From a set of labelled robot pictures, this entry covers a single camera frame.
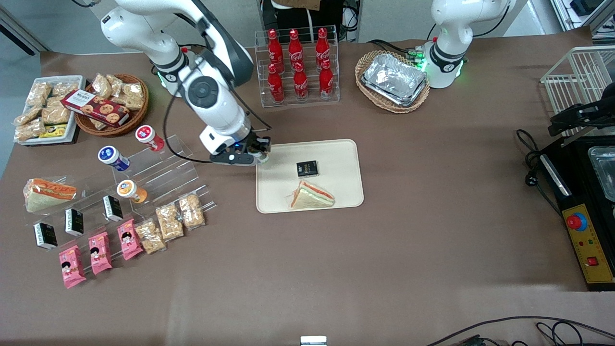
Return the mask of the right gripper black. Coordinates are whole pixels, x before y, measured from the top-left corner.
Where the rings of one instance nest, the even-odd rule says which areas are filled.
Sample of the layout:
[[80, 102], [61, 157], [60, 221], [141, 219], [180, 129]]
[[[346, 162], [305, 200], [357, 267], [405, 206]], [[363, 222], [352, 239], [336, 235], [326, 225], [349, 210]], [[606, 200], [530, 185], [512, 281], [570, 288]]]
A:
[[[270, 136], [255, 136], [250, 140], [250, 152], [270, 152]], [[238, 142], [230, 147], [222, 149], [217, 155], [210, 155], [209, 160], [213, 164], [227, 166], [257, 166], [260, 165], [260, 156], [253, 156], [248, 153], [246, 142]]]

